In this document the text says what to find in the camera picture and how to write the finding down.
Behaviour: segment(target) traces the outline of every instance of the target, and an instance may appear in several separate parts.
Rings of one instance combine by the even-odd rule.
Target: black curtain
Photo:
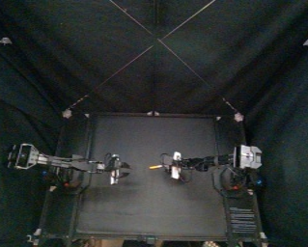
[[[7,168],[8,151],[12,144],[31,143],[54,154],[62,120],[34,75],[5,57],[14,54],[0,51],[0,246],[18,247],[38,228],[44,181],[40,171]]]
[[[278,246],[308,246],[308,50],[286,62],[248,115],[263,150],[266,232]]]

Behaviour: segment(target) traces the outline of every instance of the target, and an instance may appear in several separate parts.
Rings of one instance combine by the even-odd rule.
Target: metal rod
[[[108,82],[108,80],[111,79],[111,78],[114,78],[114,76],[120,72],[120,71],[123,71],[132,63],[134,63],[134,61],[139,58],[139,57],[142,57],[142,55],[151,49],[154,47],[154,45],[151,45],[144,51],[142,51],[140,52],[140,54],[122,67],[122,68],[119,68],[118,70],[116,70],[116,72],[100,83],[100,84],[98,84],[96,86],[95,86],[95,88],[84,95],[84,96],[82,96],[76,101],[75,101],[75,103],[74,104],[71,104],[70,106],[68,106],[68,108],[67,109],[71,109],[71,108],[74,108],[80,102],[83,102],[84,100],[86,100],[86,98],[87,97],[90,97],[91,96],[91,94],[98,90],[98,88],[100,87],[100,86],[103,86],[107,82]]]
[[[132,21],[146,30],[146,32],[152,35],[152,33],[150,32],[150,30],[144,27],[143,24],[140,24],[140,22],[128,14],[128,12],[112,1],[110,0],[110,2],[118,7],[118,9],[132,19]]]
[[[164,40],[216,0],[212,0],[198,12],[195,12],[162,38]]]

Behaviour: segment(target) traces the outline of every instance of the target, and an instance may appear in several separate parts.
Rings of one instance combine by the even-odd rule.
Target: metal frame
[[[215,132],[215,150],[216,154],[219,154],[219,125],[218,125],[218,120],[216,116],[212,115],[179,115],[179,114],[163,114],[160,117],[152,117],[147,116],[146,114],[128,114],[128,113],[99,113],[95,114],[95,116],[112,116],[112,117],[147,117],[147,118],[212,118],[214,121],[214,132]],[[87,158],[90,158],[90,152],[91,152],[91,146],[92,146],[92,118],[87,119]],[[242,123],[236,123],[236,128],[238,131],[240,131],[240,136],[239,136],[239,142],[240,144],[246,144],[246,135],[244,135],[244,126]],[[59,146],[58,146],[58,152],[60,152],[60,141],[59,141]],[[82,202],[82,197],[83,197],[83,192],[84,192],[86,187],[76,191],[71,197],[72,199],[72,212],[71,212],[71,220],[70,220],[70,225],[68,225],[68,230],[67,233],[64,234],[54,234],[54,233],[47,233],[46,232],[46,221],[47,221],[47,216],[50,214],[50,207],[52,205],[52,193],[47,192],[47,199],[44,203],[44,209],[43,209],[43,215],[42,215],[42,220],[40,220],[40,229],[43,230],[43,235],[40,236],[40,246],[46,243],[48,239],[62,239],[66,246],[71,247],[72,246],[72,241],[76,239],[124,239],[124,240],[140,240],[140,241],[152,241],[152,239],[156,240],[180,240],[180,241],[228,241],[230,246],[234,246],[232,244],[238,243],[238,241],[250,241],[248,239],[239,239],[235,238],[232,234],[230,234],[230,231],[226,233],[226,237],[214,237],[214,236],[168,236],[168,235],[147,235],[147,234],[138,234],[138,233],[112,233],[112,234],[99,234],[99,233],[76,233],[76,224],[78,224],[78,219],[79,219],[79,205]],[[224,204],[224,211],[226,211],[226,222],[227,222],[227,228],[230,229],[230,218],[228,218],[228,205],[230,201],[224,197],[223,198],[223,204]],[[260,219],[259,219],[259,211],[258,211],[258,204],[256,204],[256,197],[255,194],[252,195],[252,204],[254,204],[254,213],[255,213],[255,220],[256,220],[256,228],[259,231],[262,231],[262,226],[260,226]],[[260,244],[260,238],[259,235],[252,239],[255,241],[256,246]]]

